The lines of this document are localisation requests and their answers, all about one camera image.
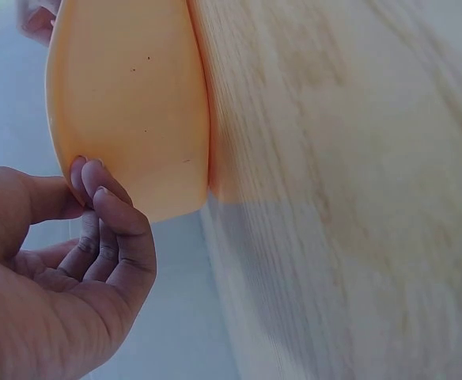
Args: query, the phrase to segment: wooden cabinet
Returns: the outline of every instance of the wooden cabinet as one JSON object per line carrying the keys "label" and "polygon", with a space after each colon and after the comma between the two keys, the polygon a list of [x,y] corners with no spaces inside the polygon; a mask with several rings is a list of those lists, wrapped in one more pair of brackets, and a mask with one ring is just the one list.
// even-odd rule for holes
{"label": "wooden cabinet", "polygon": [[462,0],[194,0],[243,379],[462,378]]}

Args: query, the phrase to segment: orange plastic object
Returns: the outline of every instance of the orange plastic object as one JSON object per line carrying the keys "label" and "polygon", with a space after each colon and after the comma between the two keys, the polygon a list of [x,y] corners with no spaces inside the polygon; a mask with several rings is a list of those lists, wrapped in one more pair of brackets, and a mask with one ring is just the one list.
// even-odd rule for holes
{"label": "orange plastic object", "polygon": [[99,158],[151,221],[206,200],[208,99],[187,3],[65,0],[47,63],[62,171]]}

